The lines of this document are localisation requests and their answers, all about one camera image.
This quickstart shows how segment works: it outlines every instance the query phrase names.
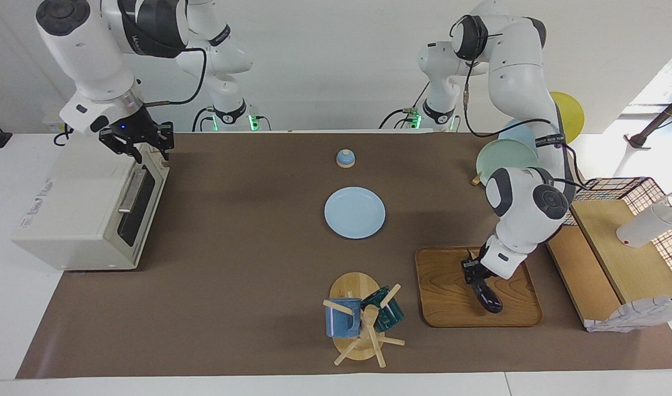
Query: blue plate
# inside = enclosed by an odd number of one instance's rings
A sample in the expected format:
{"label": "blue plate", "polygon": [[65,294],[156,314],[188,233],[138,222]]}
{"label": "blue plate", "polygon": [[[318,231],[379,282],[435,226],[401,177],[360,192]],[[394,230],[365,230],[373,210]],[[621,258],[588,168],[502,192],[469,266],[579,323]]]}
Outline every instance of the blue plate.
{"label": "blue plate", "polygon": [[338,190],[326,201],[324,216],[336,234],[360,240],[384,224],[384,204],[374,192],[360,187]]}

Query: brown table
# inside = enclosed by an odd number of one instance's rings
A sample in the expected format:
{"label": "brown table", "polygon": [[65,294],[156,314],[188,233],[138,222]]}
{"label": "brown table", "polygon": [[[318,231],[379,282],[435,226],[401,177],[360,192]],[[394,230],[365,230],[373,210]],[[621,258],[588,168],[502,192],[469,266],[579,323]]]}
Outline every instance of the brown table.
{"label": "brown table", "polygon": [[[65,273],[18,378],[672,369],[672,332],[587,333],[547,250],[527,264],[544,322],[429,328],[414,253],[481,245],[497,223],[469,184],[470,135],[180,135],[137,271]],[[355,151],[354,168],[335,155]],[[359,185],[387,208],[366,240],[331,231],[323,205]],[[321,301],[343,273],[401,283],[406,318],[387,367],[333,365]]]}

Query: white backdrop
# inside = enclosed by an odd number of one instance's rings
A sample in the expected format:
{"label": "white backdrop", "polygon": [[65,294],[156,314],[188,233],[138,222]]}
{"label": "white backdrop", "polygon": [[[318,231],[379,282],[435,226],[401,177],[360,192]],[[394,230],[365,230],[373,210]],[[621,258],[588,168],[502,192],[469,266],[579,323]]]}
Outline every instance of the white backdrop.
{"label": "white backdrop", "polygon": [[[38,37],[39,2],[0,0],[0,123],[19,132],[42,131],[41,106],[60,107],[74,91]],[[389,111],[410,106],[426,83],[419,50],[445,40],[477,0],[218,2],[255,58],[253,70],[237,76],[245,97],[285,130],[376,128]],[[580,100],[585,133],[601,133],[672,56],[672,0],[508,3],[547,25],[548,86]],[[149,101],[182,100],[197,83],[172,60],[128,55],[127,61]],[[189,105],[152,114],[185,130],[207,105],[202,93]],[[469,115],[478,130],[509,120],[487,98],[485,77],[472,78]]]}

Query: transparent cup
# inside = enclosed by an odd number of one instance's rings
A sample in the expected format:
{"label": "transparent cup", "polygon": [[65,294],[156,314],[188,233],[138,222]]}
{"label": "transparent cup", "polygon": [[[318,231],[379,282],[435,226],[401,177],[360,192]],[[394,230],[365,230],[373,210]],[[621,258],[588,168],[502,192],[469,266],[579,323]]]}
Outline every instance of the transparent cup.
{"label": "transparent cup", "polygon": [[631,248],[640,248],[671,229],[672,192],[618,228],[617,238]]}

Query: plate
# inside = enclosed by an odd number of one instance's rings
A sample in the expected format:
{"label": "plate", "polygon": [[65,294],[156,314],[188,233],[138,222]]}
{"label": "plate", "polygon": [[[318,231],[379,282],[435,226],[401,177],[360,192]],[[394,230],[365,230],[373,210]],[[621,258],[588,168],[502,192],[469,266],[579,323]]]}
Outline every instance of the plate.
{"label": "plate", "polygon": [[361,187],[346,187],[328,198],[324,216],[336,234],[361,240],[382,228],[385,210],[376,193]]}
{"label": "plate", "polygon": [[480,183],[487,186],[490,176],[499,168],[530,168],[539,166],[534,150],[522,142],[498,139],[487,143],[477,156],[475,168],[480,174]]}

